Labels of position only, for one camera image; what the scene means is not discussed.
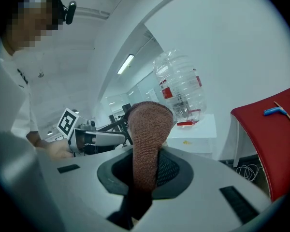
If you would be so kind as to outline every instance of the small table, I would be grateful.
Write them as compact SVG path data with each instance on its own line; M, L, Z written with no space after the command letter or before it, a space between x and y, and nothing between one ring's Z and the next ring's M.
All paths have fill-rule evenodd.
M205 114L194 126L174 125L166 142L169 147L212 158L217 143L214 115Z
M276 101L290 115L290 88L262 101L235 108L231 114L237 119L237 143L234 165L237 166L243 133L250 137L264 168L272 201L290 189L290 120L281 113L264 116Z

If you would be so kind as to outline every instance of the ceiling light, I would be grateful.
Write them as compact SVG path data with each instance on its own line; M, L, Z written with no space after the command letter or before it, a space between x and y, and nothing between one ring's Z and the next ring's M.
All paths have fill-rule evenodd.
M129 56L127 57L126 61L121 66L121 68L119 69L119 71L117 72L117 74L122 74L123 71L125 70L125 68L127 68L127 66L130 64L130 62L132 61L133 58L134 58L134 55L133 54L129 54Z

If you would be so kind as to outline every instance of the white cable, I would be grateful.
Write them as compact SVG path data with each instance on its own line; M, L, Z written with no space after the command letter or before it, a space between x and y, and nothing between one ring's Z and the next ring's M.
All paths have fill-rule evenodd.
M256 168L256 172L254 172L253 169L250 166L254 166ZM238 167L236 169L236 172L239 175L241 175L241 170L244 169L244 178L247 179L250 182L253 182L256 179L257 174L258 174L260 168L262 168L262 167L258 167L255 164L250 164L248 166L247 165L243 165L241 167Z

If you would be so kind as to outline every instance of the white desk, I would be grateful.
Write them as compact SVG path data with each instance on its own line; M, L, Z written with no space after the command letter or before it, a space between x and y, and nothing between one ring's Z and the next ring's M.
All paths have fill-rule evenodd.
M212 158L216 140L215 117L213 114L206 114L204 119L194 126L174 125L166 142L169 147Z

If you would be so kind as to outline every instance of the red seat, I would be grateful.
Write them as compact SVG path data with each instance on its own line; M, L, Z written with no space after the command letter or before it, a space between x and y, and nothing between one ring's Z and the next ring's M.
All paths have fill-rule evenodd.
M256 148L272 201L290 189L290 120L281 113L263 115L264 110L276 107L274 101L290 115L290 88L231 111Z

